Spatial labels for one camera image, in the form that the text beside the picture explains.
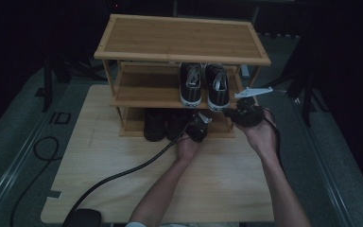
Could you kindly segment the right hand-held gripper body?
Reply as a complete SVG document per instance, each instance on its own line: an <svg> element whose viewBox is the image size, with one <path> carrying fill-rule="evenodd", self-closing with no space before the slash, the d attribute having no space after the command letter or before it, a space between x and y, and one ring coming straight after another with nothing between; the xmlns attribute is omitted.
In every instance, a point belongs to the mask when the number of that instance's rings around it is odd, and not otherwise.
<svg viewBox="0 0 363 227"><path fill-rule="evenodd" d="M255 104L254 98L259 95L272 92L271 87L268 88L245 88L242 92L234 95L237 98L235 104L237 118L232 120L235 124L244 128L255 127L264 119L264 109Z"/></svg>

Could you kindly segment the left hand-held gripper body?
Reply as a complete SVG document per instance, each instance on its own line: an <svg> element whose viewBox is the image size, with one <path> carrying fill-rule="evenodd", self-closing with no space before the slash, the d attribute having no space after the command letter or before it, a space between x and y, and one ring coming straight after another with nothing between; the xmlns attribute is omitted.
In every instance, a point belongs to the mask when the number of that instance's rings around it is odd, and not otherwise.
<svg viewBox="0 0 363 227"><path fill-rule="evenodd" d="M212 122L210 117L207 117L201 112L195 113L192 120L187 124L185 133L197 143L203 141L208 134L208 125Z"/></svg>

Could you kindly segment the black leather shoe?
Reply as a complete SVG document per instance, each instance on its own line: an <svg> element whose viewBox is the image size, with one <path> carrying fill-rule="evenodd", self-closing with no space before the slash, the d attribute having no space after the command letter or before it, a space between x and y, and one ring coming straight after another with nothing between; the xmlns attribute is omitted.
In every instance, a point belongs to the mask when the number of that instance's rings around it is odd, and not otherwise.
<svg viewBox="0 0 363 227"><path fill-rule="evenodd" d="M169 141L175 140L182 132L188 122L184 109L171 109L168 113L166 138Z"/></svg>
<svg viewBox="0 0 363 227"><path fill-rule="evenodd" d="M161 109L145 109L144 136L150 142L165 138L164 112Z"/></svg>

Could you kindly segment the black and white sneaker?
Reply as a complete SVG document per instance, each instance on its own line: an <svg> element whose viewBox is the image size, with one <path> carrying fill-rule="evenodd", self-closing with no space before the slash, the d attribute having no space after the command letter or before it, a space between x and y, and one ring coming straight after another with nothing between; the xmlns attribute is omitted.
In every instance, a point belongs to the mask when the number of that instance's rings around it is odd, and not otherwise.
<svg viewBox="0 0 363 227"><path fill-rule="evenodd" d="M180 65L180 98L186 108L196 108L201 102L200 77L199 63L183 62Z"/></svg>
<svg viewBox="0 0 363 227"><path fill-rule="evenodd" d="M208 91L208 107L213 112L221 112L230 104L229 78L221 64L207 64L204 76Z"/></svg>

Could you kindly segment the person's left hand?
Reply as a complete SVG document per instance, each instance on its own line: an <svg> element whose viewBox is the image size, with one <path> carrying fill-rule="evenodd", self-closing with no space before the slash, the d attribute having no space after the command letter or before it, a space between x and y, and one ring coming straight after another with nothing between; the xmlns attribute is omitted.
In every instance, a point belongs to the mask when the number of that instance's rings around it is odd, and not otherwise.
<svg viewBox="0 0 363 227"><path fill-rule="evenodd" d="M193 141L187 134L183 134L178 140L176 151L177 161L190 164L199 153L200 143Z"/></svg>

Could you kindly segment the person's right hand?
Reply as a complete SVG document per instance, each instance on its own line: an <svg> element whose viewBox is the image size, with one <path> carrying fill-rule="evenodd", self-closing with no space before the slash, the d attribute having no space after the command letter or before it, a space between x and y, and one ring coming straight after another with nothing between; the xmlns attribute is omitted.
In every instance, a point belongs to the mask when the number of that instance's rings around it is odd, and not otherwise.
<svg viewBox="0 0 363 227"><path fill-rule="evenodd" d="M237 125L243 131L251 147L255 150L262 161L275 162L278 160L276 149L276 133L273 130L275 126L273 114L268 109L264 109L266 118L255 127L244 128Z"/></svg>

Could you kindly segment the black metal stand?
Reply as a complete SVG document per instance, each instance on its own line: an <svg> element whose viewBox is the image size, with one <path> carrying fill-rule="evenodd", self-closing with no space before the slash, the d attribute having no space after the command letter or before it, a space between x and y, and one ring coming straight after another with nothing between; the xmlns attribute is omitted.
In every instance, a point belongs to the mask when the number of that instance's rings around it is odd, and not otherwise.
<svg viewBox="0 0 363 227"><path fill-rule="evenodd" d="M298 98L300 93L303 93L302 120L307 127L310 127L313 88L322 64L320 42L316 38L301 36L282 71L282 75L265 85L261 85L261 88L276 87L292 80L286 91L287 95L291 98Z"/></svg>
<svg viewBox="0 0 363 227"><path fill-rule="evenodd" d="M90 59L84 60L63 52L51 52L43 59L43 87L39 88L35 96L43 98L43 112L46 113L53 102L53 76L62 83L69 83L72 79L71 70L93 80L105 80L98 73L104 70L104 65L92 65Z"/></svg>

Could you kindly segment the black rounded pouch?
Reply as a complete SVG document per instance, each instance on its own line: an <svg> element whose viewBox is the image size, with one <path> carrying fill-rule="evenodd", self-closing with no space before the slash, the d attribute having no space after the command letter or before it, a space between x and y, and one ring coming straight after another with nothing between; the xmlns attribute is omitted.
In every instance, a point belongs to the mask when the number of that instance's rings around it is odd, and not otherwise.
<svg viewBox="0 0 363 227"><path fill-rule="evenodd" d="M71 212L65 219L62 227L100 227L101 214L93 209L78 209Z"/></svg>

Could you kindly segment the grey post behind rack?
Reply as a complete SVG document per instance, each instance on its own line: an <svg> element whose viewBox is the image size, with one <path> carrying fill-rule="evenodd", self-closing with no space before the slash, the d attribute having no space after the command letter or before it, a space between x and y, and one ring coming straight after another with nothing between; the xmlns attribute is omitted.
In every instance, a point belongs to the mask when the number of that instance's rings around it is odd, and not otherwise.
<svg viewBox="0 0 363 227"><path fill-rule="evenodd" d="M241 77L244 79L248 79L251 76L249 67L246 64L242 64L240 66L240 74L241 74Z"/></svg>

